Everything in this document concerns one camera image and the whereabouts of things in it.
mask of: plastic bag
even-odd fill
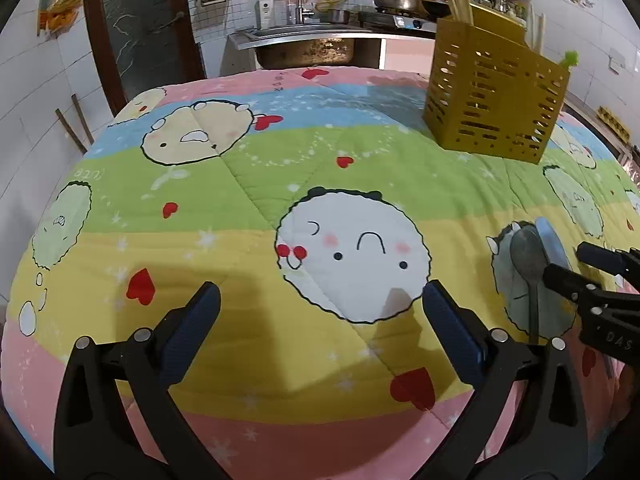
[[[47,28],[50,32],[63,32],[74,24],[82,0],[49,0]]]

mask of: bottle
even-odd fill
[[[273,0],[258,0],[259,28],[273,27]]]

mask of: silver screw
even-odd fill
[[[149,330],[148,328],[139,328],[138,330],[136,330],[136,333],[133,335],[133,339],[135,339],[139,343],[148,341],[150,337],[151,337],[151,330]]]
[[[494,339],[494,341],[497,341],[498,343],[505,343],[509,338],[509,334],[507,334],[501,328],[495,328],[491,330],[491,337]]]
[[[551,340],[551,346],[556,350],[564,350],[566,348],[566,343],[563,339],[559,337],[555,337]]]
[[[78,348],[79,350],[84,350],[89,346],[90,342],[91,340],[87,336],[83,335],[78,339],[78,341],[76,341],[76,348]]]

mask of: green cartoon character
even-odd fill
[[[562,201],[571,220],[578,224],[585,234],[600,238],[604,222],[591,195],[559,166],[547,166],[543,174]]]
[[[33,259],[37,266],[51,270],[78,241],[91,209],[91,187],[86,182],[70,182],[44,214],[33,237]]]

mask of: cartoon face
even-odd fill
[[[561,150],[571,156],[581,166],[593,169],[596,167],[596,160],[591,155],[588,148],[585,148],[580,141],[559,124],[556,124],[551,134],[551,140],[555,142]]]
[[[51,269],[78,241],[78,234],[91,209],[91,188],[85,182],[70,182],[44,213],[33,236],[33,259]]]
[[[142,141],[142,151],[165,166],[198,162],[225,153],[253,122],[248,105],[199,101],[156,121]]]
[[[631,205],[636,210],[636,213],[640,215],[640,197],[630,189],[625,189],[625,192],[626,192],[626,195],[629,197],[629,200],[631,201]]]
[[[578,224],[585,234],[600,238],[604,223],[591,195],[558,166],[547,166],[543,173],[571,220]]]
[[[507,316],[519,330],[528,334],[529,289],[527,282],[513,267],[510,252],[514,233],[527,224],[528,222],[514,222],[505,227],[498,237],[488,236],[486,241],[493,254],[495,289],[505,299]],[[538,306],[539,330],[542,337],[560,337],[574,324],[574,309],[560,295],[542,283],[538,285]]]
[[[280,221],[276,253],[303,298],[352,323],[409,309],[431,268],[414,223],[377,191],[313,188]]]
[[[153,110],[158,103],[166,96],[166,90],[164,88],[152,88],[142,94],[137,95],[127,105],[120,110],[116,118],[113,120],[113,124],[120,124],[125,121],[137,119],[145,114],[148,114]]]

